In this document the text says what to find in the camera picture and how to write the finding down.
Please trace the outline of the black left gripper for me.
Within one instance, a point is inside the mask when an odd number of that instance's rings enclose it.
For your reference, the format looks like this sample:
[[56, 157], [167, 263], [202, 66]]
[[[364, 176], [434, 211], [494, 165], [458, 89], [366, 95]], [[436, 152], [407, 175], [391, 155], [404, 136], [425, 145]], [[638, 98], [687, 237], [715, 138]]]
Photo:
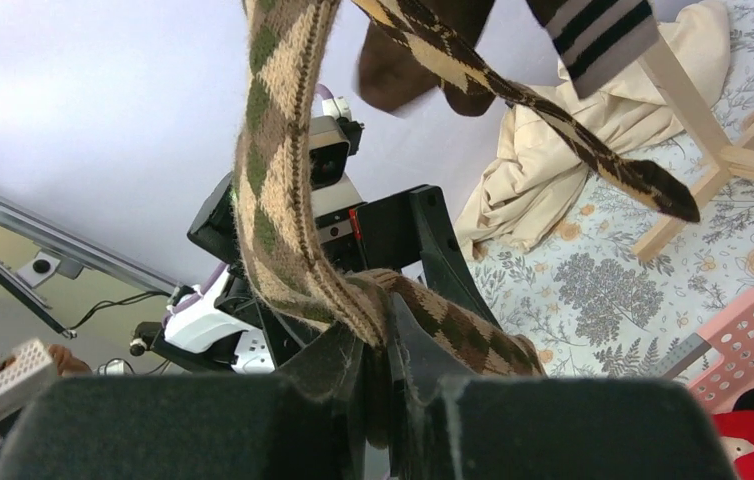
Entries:
[[336, 323], [379, 353], [386, 349], [391, 295], [401, 296], [420, 327], [468, 368], [500, 365], [500, 329], [489, 314], [450, 301], [405, 277], [421, 260], [408, 193], [349, 207], [353, 273], [338, 268], [320, 242], [303, 189], [257, 199], [257, 297], [268, 309], [322, 334]]

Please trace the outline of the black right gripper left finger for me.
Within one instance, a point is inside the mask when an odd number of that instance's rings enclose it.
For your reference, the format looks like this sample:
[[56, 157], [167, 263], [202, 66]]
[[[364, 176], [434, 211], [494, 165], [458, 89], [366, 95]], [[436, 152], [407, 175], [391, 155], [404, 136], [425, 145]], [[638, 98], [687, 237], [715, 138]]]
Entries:
[[83, 376], [19, 415], [0, 479], [349, 479], [361, 343], [336, 325], [269, 374]]

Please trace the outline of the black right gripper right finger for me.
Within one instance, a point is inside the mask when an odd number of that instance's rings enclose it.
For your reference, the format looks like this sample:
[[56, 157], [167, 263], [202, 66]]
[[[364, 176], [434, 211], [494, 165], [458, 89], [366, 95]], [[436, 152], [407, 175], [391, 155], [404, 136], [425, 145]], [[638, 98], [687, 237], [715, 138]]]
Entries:
[[731, 479], [710, 417], [656, 378], [473, 373], [394, 296], [390, 461], [401, 479]]

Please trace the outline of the dark brown tan argyle sock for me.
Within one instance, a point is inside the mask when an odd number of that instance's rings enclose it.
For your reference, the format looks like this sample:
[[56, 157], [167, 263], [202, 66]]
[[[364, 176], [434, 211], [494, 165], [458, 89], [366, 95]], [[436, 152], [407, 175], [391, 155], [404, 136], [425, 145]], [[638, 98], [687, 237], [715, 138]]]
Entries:
[[571, 115], [527, 86], [504, 79], [476, 52], [490, 1], [360, 1], [370, 19], [357, 82], [370, 106], [395, 113], [434, 88], [458, 114], [477, 117], [496, 98], [534, 110], [572, 149], [596, 146], [608, 159], [594, 172], [662, 214], [697, 223], [700, 209], [689, 188], [650, 160], [624, 159], [599, 143]]

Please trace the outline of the beige green argyle sock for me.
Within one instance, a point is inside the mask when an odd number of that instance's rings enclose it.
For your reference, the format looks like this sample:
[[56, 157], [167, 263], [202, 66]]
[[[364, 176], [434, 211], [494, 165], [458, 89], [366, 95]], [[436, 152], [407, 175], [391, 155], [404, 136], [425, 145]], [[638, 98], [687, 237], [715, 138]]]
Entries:
[[534, 345], [389, 269], [338, 271], [319, 241], [308, 154], [312, 101], [335, 1], [247, 1], [248, 94], [232, 173], [242, 263], [254, 294], [310, 327], [345, 326], [381, 352], [399, 296], [444, 351], [484, 375], [544, 375]]

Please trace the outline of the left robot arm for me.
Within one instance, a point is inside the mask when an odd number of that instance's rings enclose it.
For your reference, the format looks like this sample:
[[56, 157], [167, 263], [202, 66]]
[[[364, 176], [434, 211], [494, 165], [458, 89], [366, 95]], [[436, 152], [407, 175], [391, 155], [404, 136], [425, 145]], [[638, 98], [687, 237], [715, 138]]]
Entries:
[[[163, 320], [138, 324], [131, 354], [152, 351], [189, 372], [267, 373], [318, 336], [317, 328], [275, 314], [253, 297], [236, 245], [230, 192], [225, 175], [187, 233], [219, 266], [204, 284], [178, 287]], [[315, 192], [313, 211], [335, 267], [402, 272], [496, 321], [467, 268], [439, 187], [420, 185], [366, 202], [344, 176]]]

